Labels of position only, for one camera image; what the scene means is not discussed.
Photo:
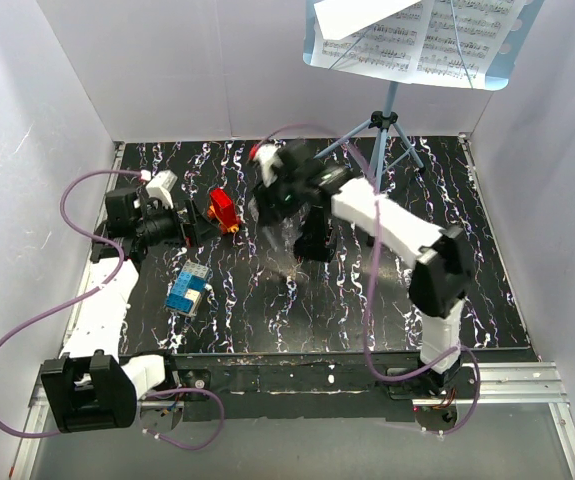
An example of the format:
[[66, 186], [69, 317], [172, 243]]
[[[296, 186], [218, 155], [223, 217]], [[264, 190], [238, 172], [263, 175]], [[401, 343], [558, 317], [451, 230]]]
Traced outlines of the blue music stand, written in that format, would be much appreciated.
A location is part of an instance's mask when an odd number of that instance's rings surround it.
[[[405, 155], [418, 161], [420, 158], [403, 131], [393, 105], [401, 84], [416, 84], [413, 77], [436, 1], [416, 1], [416, 4], [401, 12], [341, 40], [323, 38], [314, 12], [316, 2], [319, 1], [306, 4], [304, 62], [313, 67], [377, 78], [389, 83], [384, 106], [318, 155], [325, 157], [359, 133], [375, 129], [376, 140], [369, 170], [376, 177], [381, 177], [386, 169], [384, 155], [389, 132], [395, 130], [405, 146]], [[487, 72], [485, 91], [498, 91], [508, 85], [516, 58], [542, 6], [539, 1], [523, 2], [525, 5], [518, 19]]]

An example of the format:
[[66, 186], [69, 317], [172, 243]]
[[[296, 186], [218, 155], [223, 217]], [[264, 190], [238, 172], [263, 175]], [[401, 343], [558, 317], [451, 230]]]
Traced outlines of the aluminium rail frame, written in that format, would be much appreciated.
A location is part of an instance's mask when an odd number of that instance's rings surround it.
[[[476, 190], [457, 166], [455, 193], [469, 209], [479, 272], [462, 334], [481, 340], [468, 357], [472, 399], [455, 422], [417, 410], [412, 422], [234, 419], [187, 422], [144, 410], [171, 437], [210, 444], [183, 452], [128, 429], [25, 441], [15, 477], [29, 479], [575, 479], [575, 433], [553, 363], [528, 345]], [[253, 221], [204, 248], [154, 249], [130, 297], [119, 353], [362, 353], [370, 251], [354, 226], [336, 226], [329, 263], [275, 251]], [[212, 270], [189, 318], [165, 308], [186, 261]]]

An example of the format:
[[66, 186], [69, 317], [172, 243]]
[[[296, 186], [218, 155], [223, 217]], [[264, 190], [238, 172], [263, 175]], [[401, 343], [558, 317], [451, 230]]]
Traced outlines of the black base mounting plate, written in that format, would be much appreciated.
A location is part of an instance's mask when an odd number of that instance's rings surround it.
[[360, 352], [168, 354], [168, 379], [142, 410], [176, 420], [357, 419], [412, 422], [417, 410], [455, 422], [457, 403], [472, 399], [475, 376], [462, 355], [447, 373], [419, 367], [416, 352], [376, 352], [368, 368]]

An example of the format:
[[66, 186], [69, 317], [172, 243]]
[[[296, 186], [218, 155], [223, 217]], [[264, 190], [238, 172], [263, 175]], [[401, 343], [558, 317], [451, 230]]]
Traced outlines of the white folded paper sheet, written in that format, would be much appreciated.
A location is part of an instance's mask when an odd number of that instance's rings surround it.
[[324, 0], [314, 12], [325, 40], [341, 40], [416, 4], [413, 0]]

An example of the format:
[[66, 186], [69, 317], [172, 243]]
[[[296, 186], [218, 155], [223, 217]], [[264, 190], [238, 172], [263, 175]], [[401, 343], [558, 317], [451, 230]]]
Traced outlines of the blue white brick block stack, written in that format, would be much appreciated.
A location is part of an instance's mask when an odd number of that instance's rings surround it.
[[196, 316], [205, 292], [210, 287], [210, 267], [186, 261], [165, 300], [165, 308], [177, 314]]

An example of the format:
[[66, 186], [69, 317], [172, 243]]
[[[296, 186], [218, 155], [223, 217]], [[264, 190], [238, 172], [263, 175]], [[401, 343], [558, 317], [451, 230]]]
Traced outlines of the clear plastic metronome cover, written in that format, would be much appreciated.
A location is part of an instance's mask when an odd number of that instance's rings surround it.
[[272, 249], [275, 251], [285, 250], [289, 254], [293, 254], [295, 242], [301, 236], [301, 224], [307, 209], [301, 207], [293, 216], [275, 224], [268, 224], [261, 219], [260, 207], [255, 199], [248, 202], [247, 208]]

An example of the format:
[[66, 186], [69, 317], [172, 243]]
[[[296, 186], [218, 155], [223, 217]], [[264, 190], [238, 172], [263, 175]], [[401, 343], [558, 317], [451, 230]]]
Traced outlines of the white sheet music page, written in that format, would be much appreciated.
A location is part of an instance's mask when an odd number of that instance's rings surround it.
[[487, 72], [525, 3], [436, 1], [413, 82], [484, 90]]

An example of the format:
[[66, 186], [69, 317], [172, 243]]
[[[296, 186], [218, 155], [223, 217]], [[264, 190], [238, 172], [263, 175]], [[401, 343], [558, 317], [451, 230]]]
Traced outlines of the red toy brick car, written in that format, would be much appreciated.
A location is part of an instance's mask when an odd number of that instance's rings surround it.
[[223, 234], [237, 233], [240, 228], [240, 218], [233, 200], [222, 188], [213, 189], [209, 197], [208, 218], [218, 224]]

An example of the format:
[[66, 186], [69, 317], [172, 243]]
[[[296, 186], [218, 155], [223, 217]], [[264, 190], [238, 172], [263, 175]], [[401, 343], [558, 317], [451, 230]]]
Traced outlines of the black metronome body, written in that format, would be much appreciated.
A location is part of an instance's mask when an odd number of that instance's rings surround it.
[[336, 253], [336, 247], [336, 233], [328, 212], [321, 206], [311, 206], [300, 226], [300, 235], [294, 242], [294, 257], [299, 262], [329, 263]]

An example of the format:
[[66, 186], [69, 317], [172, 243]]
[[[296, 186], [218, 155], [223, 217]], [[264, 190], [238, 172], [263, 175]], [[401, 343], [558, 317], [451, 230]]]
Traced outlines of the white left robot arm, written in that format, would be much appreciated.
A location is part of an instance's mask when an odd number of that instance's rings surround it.
[[40, 380], [58, 430], [75, 433], [126, 428], [143, 400], [185, 401], [211, 397], [209, 379], [181, 374], [168, 353], [136, 353], [124, 359], [119, 335], [148, 251], [160, 244], [191, 246], [202, 227], [215, 225], [186, 202], [183, 218], [171, 189], [150, 183], [143, 194], [128, 187], [108, 192], [106, 217], [91, 235], [90, 290], [73, 331]]

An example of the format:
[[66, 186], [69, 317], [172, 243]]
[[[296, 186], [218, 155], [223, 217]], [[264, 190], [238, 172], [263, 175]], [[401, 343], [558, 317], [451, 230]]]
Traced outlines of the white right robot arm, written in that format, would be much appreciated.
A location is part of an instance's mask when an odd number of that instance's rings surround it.
[[249, 202], [260, 226], [278, 225], [302, 208], [309, 218], [322, 220], [320, 226], [302, 225], [295, 256], [326, 260], [326, 242], [315, 235], [327, 236], [328, 219], [335, 217], [373, 236], [375, 255], [385, 246], [411, 268], [408, 298], [422, 319], [419, 363], [407, 373], [375, 376], [389, 384], [417, 381], [432, 393], [449, 387], [461, 364], [461, 318], [473, 277], [464, 230], [421, 219], [377, 192], [366, 175], [315, 157], [304, 139], [283, 146], [262, 141], [252, 148], [249, 161], [260, 174]]

